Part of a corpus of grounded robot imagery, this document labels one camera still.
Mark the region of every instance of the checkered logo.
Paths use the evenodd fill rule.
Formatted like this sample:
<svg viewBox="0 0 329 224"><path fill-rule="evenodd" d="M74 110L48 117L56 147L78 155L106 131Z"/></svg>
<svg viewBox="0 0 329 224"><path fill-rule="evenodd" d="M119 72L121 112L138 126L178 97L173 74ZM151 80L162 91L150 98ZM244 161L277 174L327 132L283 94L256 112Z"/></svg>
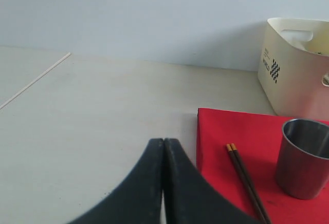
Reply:
<svg viewBox="0 0 329 224"><path fill-rule="evenodd" d="M271 74L271 77L273 78L275 83L277 83L278 81L279 71L280 71L280 67L277 64L277 62L273 59L271 71L269 73Z"/></svg>

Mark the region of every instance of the white tabletop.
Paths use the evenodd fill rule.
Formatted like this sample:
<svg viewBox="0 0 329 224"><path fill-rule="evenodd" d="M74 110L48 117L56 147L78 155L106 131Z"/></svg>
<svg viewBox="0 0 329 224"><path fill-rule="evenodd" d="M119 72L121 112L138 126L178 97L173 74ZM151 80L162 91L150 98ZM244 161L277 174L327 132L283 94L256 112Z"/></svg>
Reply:
<svg viewBox="0 0 329 224"><path fill-rule="evenodd" d="M195 162L199 107L273 114L255 72L70 56L0 110L0 223L72 220L150 138L178 138Z"/></svg>
<svg viewBox="0 0 329 224"><path fill-rule="evenodd" d="M0 106L66 54L0 47Z"/></svg>

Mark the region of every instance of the red cloth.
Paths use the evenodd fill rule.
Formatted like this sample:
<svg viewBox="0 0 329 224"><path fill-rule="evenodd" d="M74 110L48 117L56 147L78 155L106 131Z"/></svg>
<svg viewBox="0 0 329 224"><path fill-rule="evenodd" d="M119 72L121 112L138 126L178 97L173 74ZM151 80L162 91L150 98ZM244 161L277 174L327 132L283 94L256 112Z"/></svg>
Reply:
<svg viewBox="0 0 329 224"><path fill-rule="evenodd" d="M317 198L299 200L286 195L274 180L281 127L289 119L200 108L197 167L222 196L256 217L225 148L227 143L235 143L273 224L329 223L329 185Z"/></svg>

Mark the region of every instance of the stainless steel cup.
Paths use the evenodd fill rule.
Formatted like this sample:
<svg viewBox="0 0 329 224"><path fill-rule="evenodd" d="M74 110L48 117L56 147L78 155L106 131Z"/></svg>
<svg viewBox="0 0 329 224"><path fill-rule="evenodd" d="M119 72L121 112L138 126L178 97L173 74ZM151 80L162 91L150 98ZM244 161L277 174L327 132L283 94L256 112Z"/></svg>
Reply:
<svg viewBox="0 0 329 224"><path fill-rule="evenodd" d="M329 180L329 126L308 119L282 126L277 184L289 195L312 199Z"/></svg>

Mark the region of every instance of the wooden chopsticks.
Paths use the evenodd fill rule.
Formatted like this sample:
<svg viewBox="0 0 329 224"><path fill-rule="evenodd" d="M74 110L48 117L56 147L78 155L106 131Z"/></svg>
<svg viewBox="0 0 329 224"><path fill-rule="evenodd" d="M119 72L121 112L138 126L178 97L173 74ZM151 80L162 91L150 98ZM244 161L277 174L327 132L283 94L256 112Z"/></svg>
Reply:
<svg viewBox="0 0 329 224"><path fill-rule="evenodd" d="M260 221L263 224L272 224L234 143L226 144L226 148L227 148L228 154L230 155L232 163L235 167L235 170L236 170L237 174L239 175L244 187L246 188L246 190L248 192L252 205L253 205L254 209L256 210Z"/></svg>

